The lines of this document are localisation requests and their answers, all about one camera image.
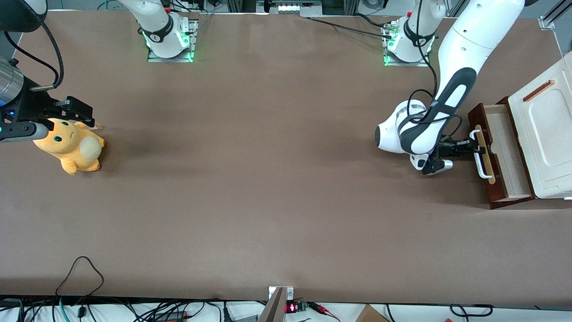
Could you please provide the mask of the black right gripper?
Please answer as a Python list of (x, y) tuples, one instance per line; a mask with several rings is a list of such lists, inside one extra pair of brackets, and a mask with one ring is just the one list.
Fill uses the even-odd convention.
[[(7, 85), (22, 85), (12, 99), (4, 97)], [(76, 97), (67, 96), (58, 101), (47, 92), (32, 92), (30, 88), (37, 83), (23, 76), (21, 80), (12, 80), (12, 76), (1, 76), (1, 122), (35, 122), (38, 119), (50, 120), (54, 127), (66, 123), (77, 128), (96, 128), (93, 108)]]

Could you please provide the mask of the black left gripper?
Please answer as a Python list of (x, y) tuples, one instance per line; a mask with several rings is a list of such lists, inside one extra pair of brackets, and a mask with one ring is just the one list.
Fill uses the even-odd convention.
[(443, 140), (441, 141), (441, 157), (462, 157), (467, 154), (483, 155), (486, 149), (476, 140)]

